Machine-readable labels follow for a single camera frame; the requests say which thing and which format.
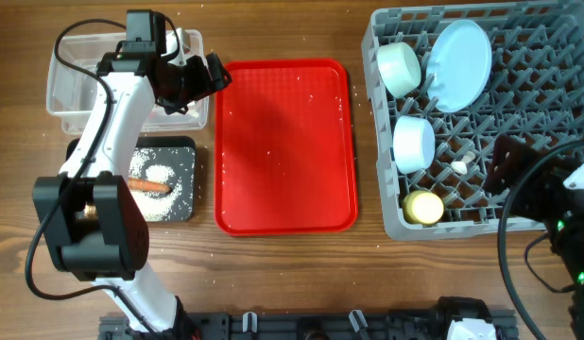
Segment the white plastic spoon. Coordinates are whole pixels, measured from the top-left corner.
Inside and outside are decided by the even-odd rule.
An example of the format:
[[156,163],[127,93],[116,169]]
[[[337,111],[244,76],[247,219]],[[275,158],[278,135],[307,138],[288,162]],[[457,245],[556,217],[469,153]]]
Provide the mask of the white plastic spoon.
[[459,175],[466,175],[469,170],[469,164],[476,158],[472,151],[466,152],[459,161],[452,161],[451,167]]

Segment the light blue rice bowl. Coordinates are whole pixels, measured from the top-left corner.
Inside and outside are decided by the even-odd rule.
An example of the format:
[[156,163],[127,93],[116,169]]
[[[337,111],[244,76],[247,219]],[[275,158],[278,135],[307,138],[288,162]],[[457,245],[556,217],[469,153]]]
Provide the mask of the light blue rice bowl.
[[435,133],[426,119],[400,117],[392,140],[393,160],[401,174],[427,169],[435,158]]

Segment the yellow plastic cup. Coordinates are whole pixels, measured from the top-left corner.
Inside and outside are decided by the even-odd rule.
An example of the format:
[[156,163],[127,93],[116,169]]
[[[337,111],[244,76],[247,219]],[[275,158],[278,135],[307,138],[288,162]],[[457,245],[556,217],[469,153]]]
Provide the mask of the yellow plastic cup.
[[442,199],[431,192],[418,190],[407,195],[402,203],[404,220],[410,224],[434,225],[444,213]]

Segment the orange carrot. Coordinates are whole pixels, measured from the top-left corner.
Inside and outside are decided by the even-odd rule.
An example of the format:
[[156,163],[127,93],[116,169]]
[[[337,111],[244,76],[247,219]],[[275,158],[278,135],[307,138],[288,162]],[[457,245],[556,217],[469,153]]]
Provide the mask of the orange carrot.
[[171,188],[167,184],[140,178],[130,178],[128,180],[128,187],[131,191],[139,192],[151,192],[159,194],[168,194],[171,192]]

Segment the light blue plate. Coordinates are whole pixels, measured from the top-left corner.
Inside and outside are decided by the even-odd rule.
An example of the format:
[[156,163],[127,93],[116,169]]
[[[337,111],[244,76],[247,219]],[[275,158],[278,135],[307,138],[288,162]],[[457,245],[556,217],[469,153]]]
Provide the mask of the light blue plate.
[[449,24],[438,36],[427,62],[428,86],[435,108],[456,112],[474,102],[490,77],[492,48],[484,29],[471,20]]

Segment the white rice pile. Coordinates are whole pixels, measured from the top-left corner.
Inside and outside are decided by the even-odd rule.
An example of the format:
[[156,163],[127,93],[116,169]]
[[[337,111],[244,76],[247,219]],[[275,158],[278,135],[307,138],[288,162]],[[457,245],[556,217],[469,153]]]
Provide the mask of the white rice pile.
[[191,146],[137,147],[129,179],[145,221],[184,222],[193,214],[196,150]]

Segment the green bowl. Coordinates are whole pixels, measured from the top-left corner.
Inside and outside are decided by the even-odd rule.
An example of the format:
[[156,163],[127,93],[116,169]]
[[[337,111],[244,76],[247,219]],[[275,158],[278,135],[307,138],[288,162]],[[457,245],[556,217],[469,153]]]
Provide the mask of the green bowl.
[[396,98],[404,97],[421,83],[421,66],[414,50],[405,42],[381,46],[376,53],[380,77]]

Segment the brown food lump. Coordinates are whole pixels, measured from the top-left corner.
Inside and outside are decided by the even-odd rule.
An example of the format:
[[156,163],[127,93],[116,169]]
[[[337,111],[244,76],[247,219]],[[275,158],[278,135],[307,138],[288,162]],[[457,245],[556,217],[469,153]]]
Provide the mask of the brown food lump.
[[85,219],[96,220],[98,218],[96,205],[90,203],[86,204],[83,210],[83,217]]

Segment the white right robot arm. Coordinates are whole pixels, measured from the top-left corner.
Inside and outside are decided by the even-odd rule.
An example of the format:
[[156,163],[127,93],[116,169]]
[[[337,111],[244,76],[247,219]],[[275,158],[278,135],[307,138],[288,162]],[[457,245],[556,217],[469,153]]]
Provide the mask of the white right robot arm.
[[575,338],[584,339],[584,163],[568,178],[560,176],[558,162],[548,161],[542,170],[507,201],[509,211],[545,225],[543,238],[573,281],[562,290],[572,294],[571,329]]

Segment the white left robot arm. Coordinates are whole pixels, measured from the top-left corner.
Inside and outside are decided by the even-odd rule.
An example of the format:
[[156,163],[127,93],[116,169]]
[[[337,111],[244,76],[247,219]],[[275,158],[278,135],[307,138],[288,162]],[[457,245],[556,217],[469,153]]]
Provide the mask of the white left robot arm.
[[132,329],[149,339],[198,339],[199,328],[150,267],[145,219],[128,187],[129,165],[155,106],[186,113],[189,103],[223,91],[232,76],[216,54],[184,59],[169,49],[170,18],[131,9],[126,36],[91,72],[99,93],[76,149],[58,174],[36,180],[33,202],[54,266],[107,292]]

